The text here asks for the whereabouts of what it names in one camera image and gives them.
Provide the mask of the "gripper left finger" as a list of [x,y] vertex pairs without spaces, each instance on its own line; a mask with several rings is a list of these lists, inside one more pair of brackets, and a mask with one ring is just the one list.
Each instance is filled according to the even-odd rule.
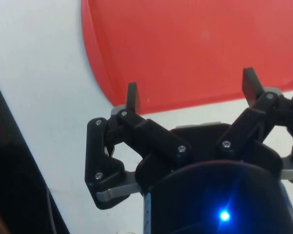
[[[138,87],[127,86],[126,103],[113,108],[109,119],[87,124],[84,180],[97,208],[110,209],[133,193],[146,195],[171,171],[190,161],[191,146],[172,131],[137,112]],[[135,171],[113,157],[115,145],[125,143],[142,157]]]

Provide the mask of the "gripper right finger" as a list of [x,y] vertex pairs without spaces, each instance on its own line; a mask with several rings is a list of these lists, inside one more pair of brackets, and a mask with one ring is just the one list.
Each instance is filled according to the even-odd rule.
[[217,142],[217,157],[248,162],[271,171],[293,171],[293,147],[281,158],[263,142],[275,126],[293,137],[293,97],[266,91],[252,68],[243,70],[242,91],[249,107]]

